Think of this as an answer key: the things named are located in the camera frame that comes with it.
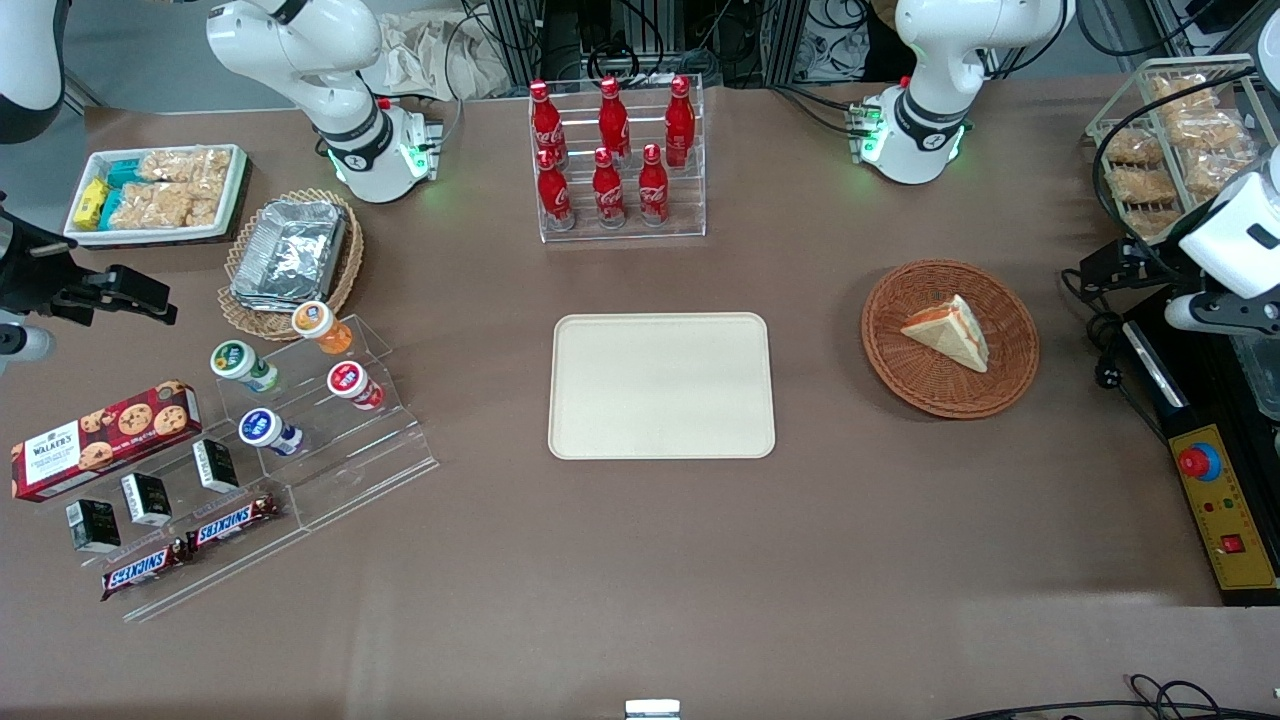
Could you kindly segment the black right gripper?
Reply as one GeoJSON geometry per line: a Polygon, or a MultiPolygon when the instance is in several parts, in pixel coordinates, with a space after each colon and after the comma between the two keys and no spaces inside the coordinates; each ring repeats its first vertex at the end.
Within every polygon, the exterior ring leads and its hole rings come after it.
{"type": "Polygon", "coordinates": [[[1,309],[15,315],[61,318],[91,323],[93,306],[104,313],[129,313],[174,325],[178,307],[168,284],[120,264],[110,265],[110,290],[93,290],[84,278],[93,273],[70,255],[72,242],[1,211],[1,309]]]}

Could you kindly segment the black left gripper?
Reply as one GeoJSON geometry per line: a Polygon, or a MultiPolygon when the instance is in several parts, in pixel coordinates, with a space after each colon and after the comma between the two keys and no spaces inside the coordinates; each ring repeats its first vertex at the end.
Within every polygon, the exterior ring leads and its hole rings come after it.
{"type": "Polygon", "coordinates": [[[1204,270],[1174,238],[1110,242],[1082,259],[1079,273],[1088,279],[1088,293],[1170,287],[1178,297],[1204,292],[1210,284],[1204,270]]]}

